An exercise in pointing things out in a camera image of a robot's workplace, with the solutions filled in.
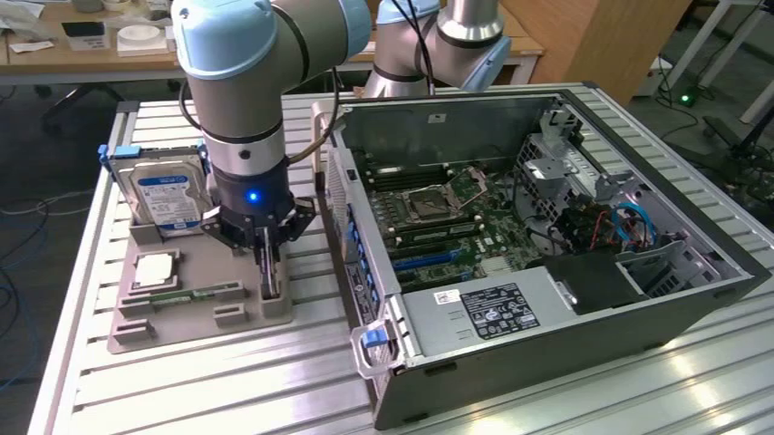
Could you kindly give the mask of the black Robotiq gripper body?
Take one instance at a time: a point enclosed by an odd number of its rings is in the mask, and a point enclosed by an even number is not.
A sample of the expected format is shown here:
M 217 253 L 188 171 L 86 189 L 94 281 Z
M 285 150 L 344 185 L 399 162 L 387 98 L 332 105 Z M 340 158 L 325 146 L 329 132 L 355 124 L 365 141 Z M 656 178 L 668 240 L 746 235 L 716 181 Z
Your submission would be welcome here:
M 231 244 L 255 245 L 257 229 L 268 228 L 271 243 L 280 246 L 287 237 L 279 229 L 280 221 L 293 209 L 288 164 L 251 176 L 231 174 L 212 168 L 219 198 L 221 233 Z

